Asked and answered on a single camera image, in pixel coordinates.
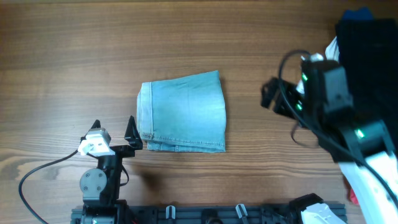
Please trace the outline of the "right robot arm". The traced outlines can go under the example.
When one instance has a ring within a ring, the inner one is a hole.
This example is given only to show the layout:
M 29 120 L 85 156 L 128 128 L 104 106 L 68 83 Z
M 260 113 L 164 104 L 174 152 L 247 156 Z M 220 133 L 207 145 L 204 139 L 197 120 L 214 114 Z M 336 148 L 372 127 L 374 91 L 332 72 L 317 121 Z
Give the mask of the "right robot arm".
M 334 60 L 301 62 L 301 84 L 277 76 L 264 85 L 262 106 L 310 130 L 353 190 L 367 223 L 397 223 L 397 146 L 386 122 L 354 103 L 346 71 Z

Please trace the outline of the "light blue denim shorts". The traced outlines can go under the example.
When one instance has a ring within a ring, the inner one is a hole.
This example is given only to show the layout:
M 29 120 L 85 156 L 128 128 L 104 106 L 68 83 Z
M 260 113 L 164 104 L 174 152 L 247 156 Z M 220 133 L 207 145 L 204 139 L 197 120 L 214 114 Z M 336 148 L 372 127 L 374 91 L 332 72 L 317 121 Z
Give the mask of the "light blue denim shorts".
M 218 71 L 143 83 L 137 129 L 150 151 L 225 152 L 226 105 Z

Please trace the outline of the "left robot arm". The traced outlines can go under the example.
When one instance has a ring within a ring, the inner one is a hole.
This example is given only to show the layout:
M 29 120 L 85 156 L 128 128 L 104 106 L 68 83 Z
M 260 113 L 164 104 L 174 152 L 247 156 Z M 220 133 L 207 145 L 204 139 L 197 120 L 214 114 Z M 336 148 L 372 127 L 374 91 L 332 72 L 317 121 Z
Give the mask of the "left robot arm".
M 123 159 L 134 157 L 135 152 L 143 148 L 133 116 L 129 118 L 124 139 L 127 144 L 110 146 L 111 136 L 99 120 L 81 138 L 78 152 L 94 157 L 98 163 L 80 179 L 83 207 L 72 211 L 72 224 L 139 222 L 127 202 L 119 199 L 120 188 L 125 185 L 121 183 L 121 174 L 126 171 Z

